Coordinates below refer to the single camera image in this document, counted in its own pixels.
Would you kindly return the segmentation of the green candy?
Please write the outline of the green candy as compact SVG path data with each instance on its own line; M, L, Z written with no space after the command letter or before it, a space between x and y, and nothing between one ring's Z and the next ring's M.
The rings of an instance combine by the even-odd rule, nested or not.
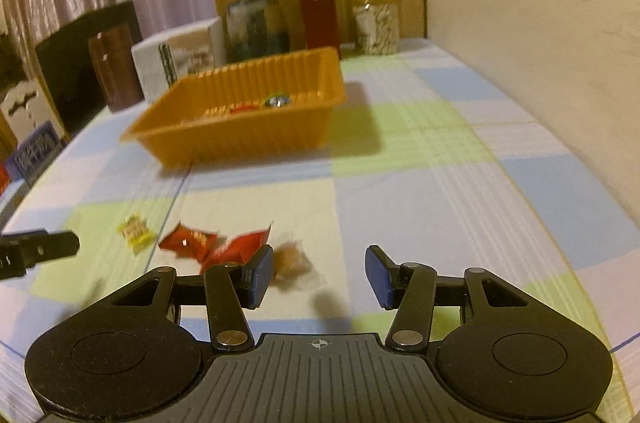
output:
M276 109L276 108L287 107L291 104L292 104L292 98L288 96L288 94L274 93L269 95L264 100L264 102L262 103L262 106L264 108Z

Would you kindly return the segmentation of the yellow wrapped candy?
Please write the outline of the yellow wrapped candy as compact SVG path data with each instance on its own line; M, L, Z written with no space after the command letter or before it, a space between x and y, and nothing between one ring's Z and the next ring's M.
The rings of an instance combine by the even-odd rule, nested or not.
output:
M146 219L138 214L129 215L117 228L126 240L129 249L138 255L154 244L156 235L146 224Z

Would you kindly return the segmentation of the blue milk carton box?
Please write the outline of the blue milk carton box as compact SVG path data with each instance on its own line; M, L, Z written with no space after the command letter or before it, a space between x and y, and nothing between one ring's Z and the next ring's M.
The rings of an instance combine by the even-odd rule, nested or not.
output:
M17 146L4 161L3 169L12 182L24 180L32 187L63 149L64 143L52 123L47 121Z

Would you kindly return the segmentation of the white carved chair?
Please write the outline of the white carved chair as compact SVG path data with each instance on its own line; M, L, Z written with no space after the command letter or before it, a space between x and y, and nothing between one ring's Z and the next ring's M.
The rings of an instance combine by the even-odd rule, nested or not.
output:
M66 131L36 80L20 81L1 90L1 143L11 152L39 128L50 122L64 139Z

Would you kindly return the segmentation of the checkered tablecloth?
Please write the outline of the checkered tablecloth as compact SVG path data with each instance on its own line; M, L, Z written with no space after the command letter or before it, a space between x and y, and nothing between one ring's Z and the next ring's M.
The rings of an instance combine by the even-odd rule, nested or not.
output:
M76 256L1 286L1 413L40 410L24 377L32 341L52 325L168 265L198 264L119 227L132 215L154 235L178 224L233 238L268 229L311 273L270 289L248 314L254 333L385 333L364 274L376 244L442 276L483 267L602 339L614 362L601 417L639 411L639 228L606 188L521 106L439 47L408 41L390 57L345 55L347 98L326 150L280 160L166 173L120 134L134 107L100 113L32 187L9 232L70 229Z

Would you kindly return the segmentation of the clear jar of nuts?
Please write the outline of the clear jar of nuts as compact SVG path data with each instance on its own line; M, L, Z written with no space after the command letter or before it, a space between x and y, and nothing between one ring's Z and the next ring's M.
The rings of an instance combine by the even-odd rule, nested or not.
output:
M368 56L395 55L399 50L399 10L396 0L352 0L356 50Z

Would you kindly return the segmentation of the dark red open box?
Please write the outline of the dark red open box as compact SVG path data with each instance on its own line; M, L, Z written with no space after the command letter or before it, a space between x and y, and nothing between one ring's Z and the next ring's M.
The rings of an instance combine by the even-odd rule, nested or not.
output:
M304 24L307 50L334 47L340 50L340 27L335 0L297 0Z

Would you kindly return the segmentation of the small tan wrapped snack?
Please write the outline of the small tan wrapped snack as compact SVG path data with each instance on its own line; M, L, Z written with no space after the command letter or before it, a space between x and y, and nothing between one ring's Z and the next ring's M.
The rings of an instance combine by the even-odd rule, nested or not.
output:
M297 241L282 243L274 249L271 283L281 291L295 289L311 272L311 262Z

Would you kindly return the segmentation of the brown metal thermos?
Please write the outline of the brown metal thermos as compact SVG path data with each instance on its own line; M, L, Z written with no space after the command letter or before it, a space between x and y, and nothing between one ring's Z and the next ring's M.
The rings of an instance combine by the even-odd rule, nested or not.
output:
M108 109L118 112L144 99L131 47L128 24L118 24L98 33L88 42L94 72Z

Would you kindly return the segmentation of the red paper bag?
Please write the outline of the red paper bag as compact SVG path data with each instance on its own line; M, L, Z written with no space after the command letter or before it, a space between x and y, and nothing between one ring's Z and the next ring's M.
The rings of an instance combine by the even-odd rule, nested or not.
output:
M8 171L3 166L3 164L0 164L0 195L2 195L4 191L6 191L6 188L9 187L10 183L11 177Z

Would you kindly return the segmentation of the red snack wrapper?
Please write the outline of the red snack wrapper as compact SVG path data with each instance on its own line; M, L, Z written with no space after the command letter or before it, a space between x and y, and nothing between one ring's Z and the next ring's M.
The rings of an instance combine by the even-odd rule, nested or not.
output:
M243 104L243 105L233 106L233 107L230 107L230 108L232 109L230 114L238 114L238 113L244 113L244 112L260 110L260 109L262 109L262 106L261 105L255 105L255 104Z
M158 247L180 258L194 259L200 265L200 273L205 273L217 265L245 265L268 242L270 231L271 227L268 227L222 241L217 232L193 229L179 223L160 240Z

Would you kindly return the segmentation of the orange plastic tray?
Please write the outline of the orange plastic tray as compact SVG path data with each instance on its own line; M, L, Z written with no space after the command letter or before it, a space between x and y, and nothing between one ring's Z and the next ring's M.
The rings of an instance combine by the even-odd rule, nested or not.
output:
M166 169L298 154L326 146L345 98L337 50L299 50L186 76L119 140Z

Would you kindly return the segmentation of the white product box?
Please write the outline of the white product box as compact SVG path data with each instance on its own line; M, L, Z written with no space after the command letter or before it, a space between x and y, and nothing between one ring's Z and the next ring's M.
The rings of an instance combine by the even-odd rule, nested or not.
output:
M185 76L227 63L224 23L220 17L171 28L131 47L144 100L155 102Z

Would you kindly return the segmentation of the dark green glass jar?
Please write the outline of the dark green glass jar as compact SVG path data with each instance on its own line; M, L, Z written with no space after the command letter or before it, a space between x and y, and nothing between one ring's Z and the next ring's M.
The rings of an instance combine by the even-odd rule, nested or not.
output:
M236 0L227 7L231 62L287 53L288 27L279 0Z

